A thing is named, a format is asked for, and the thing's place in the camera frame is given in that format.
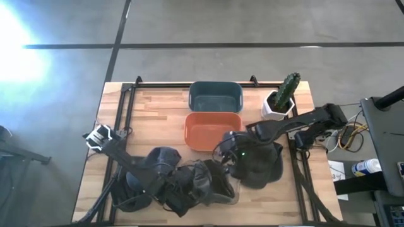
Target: plastic bottle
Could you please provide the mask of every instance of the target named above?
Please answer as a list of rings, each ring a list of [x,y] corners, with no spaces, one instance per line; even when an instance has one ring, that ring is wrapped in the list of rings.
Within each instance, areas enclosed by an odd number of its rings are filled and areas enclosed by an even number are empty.
[[[381,171],[381,167],[377,158],[361,161],[360,163],[356,163],[352,166],[352,173],[357,177],[361,177],[370,173],[376,173],[379,171]]]

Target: potted plant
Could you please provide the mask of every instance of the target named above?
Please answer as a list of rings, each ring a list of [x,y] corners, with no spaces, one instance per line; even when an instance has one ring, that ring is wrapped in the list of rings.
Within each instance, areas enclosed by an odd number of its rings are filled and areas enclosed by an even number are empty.
[[[271,91],[263,102],[261,115],[268,120],[282,120],[295,107],[292,100],[300,82],[300,74],[289,74],[278,91]]]

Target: concrete floor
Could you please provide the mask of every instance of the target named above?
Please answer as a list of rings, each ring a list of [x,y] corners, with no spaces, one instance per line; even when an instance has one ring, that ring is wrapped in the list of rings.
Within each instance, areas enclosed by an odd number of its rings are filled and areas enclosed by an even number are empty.
[[[21,44],[113,44],[124,0],[0,2],[0,125],[12,142],[52,156],[33,163],[10,226],[70,222],[112,50],[21,50]],[[133,1],[122,42],[403,42],[393,0]],[[279,81],[300,72],[314,103],[357,103],[404,83],[404,47],[120,50],[112,81]],[[344,107],[347,117],[358,107]],[[355,154],[375,156],[369,137]],[[354,220],[364,223],[368,218]]]

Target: metal stand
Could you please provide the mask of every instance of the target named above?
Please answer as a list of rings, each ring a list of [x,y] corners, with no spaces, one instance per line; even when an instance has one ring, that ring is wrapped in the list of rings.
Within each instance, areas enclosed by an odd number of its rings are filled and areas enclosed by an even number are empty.
[[[35,160],[41,162],[41,164],[48,164],[51,160],[50,157],[46,157],[32,151],[27,151],[22,148],[7,144],[6,142],[0,141],[0,152],[8,153],[14,156],[23,156],[29,160]]]

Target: cactus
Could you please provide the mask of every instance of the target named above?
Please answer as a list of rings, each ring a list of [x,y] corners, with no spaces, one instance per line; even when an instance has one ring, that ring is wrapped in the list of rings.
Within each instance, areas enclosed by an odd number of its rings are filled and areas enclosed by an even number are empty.
[[[300,74],[289,74],[275,95],[275,111],[279,112],[289,102],[300,82]]]

